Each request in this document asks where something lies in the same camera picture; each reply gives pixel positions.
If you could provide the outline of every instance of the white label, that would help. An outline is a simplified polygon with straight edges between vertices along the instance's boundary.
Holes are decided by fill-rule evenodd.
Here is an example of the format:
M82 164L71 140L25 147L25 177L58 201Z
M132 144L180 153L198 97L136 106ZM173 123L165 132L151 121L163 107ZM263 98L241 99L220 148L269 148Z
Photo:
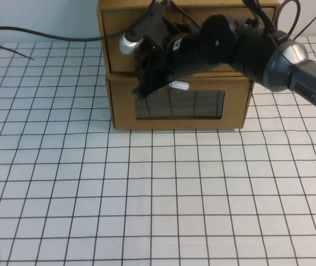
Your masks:
M182 39L177 40L173 46L173 51L178 50L180 48L180 44L181 44Z
M178 90L188 90L190 87L189 83L183 81L173 81L169 84L169 86Z

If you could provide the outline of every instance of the cardboard box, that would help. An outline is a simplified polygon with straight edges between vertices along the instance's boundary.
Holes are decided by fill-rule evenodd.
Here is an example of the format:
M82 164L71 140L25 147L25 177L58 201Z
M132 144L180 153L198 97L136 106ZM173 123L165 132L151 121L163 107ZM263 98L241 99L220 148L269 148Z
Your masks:
M116 33L132 25L145 13L150 2L151 0L100 0L98 16L102 36ZM203 23L209 16L215 14L253 18L242 0L175 0L175 2L199 23ZM259 2L266 14L273 18L279 6L278 0L259 0ZM188 22L187 18L173 7L168 7L165 16L172 22ZM120 36L103 42L108 75L133 73L139 65L133 54L123 55L120 52L119 40ZM234 70L228 65L222 65L211 71L229 72Z
M214 14L252 18L242 0L175 0L199 23ZM273 18L278 0L259 0L266 14ZM141 17L151 0L100 0L98 8L102 35L116 33ZM187 19L173 7L166 18L176 23ZM106 65L106 88L111 118L117 129L240 129L246 119L253 83L228 65L209 73L184 78L188 91L168 86L139 100L132 93L138 86L133 76L139 62L134 55L123 55L119 49L120 36L103 42Z
M244 126L253 83L243 76L217 73L182 79L188 91L168 86L139 100L138 80L111 75L106 81L111 118L117 129L240 129Z

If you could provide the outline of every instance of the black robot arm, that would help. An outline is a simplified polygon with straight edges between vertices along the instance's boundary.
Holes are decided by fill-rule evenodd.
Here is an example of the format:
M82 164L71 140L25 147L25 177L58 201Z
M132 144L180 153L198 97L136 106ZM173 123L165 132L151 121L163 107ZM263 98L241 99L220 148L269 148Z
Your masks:
M309 60L305 46L276 30L255 0L243 2L254 20L215 15L195 29L170 23L157 12L153 24L144 27L150 33L141 40L127 47L123 36L121 50L134 51L141 60L134 94L146 98L185 76L229 64L273 92L290 89L316 106L316 62ZM267 27L259 26L258 17Z

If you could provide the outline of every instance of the grid paper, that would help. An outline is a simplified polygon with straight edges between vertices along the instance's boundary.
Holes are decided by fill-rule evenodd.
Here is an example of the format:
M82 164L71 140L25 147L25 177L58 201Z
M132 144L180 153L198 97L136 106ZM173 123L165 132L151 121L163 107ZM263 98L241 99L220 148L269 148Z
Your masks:
M316 60L316 37L299 38ZM316 265L316 108L256 85L244 129L120 131L98 43L3 43L2 266Z

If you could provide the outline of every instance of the drawer window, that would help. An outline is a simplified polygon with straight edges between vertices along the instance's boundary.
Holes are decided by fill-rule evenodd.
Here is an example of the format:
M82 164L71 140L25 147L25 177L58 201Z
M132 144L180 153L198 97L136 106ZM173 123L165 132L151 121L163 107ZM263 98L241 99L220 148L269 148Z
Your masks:
M159 90L135 100L136 119L222 119L225 91Z

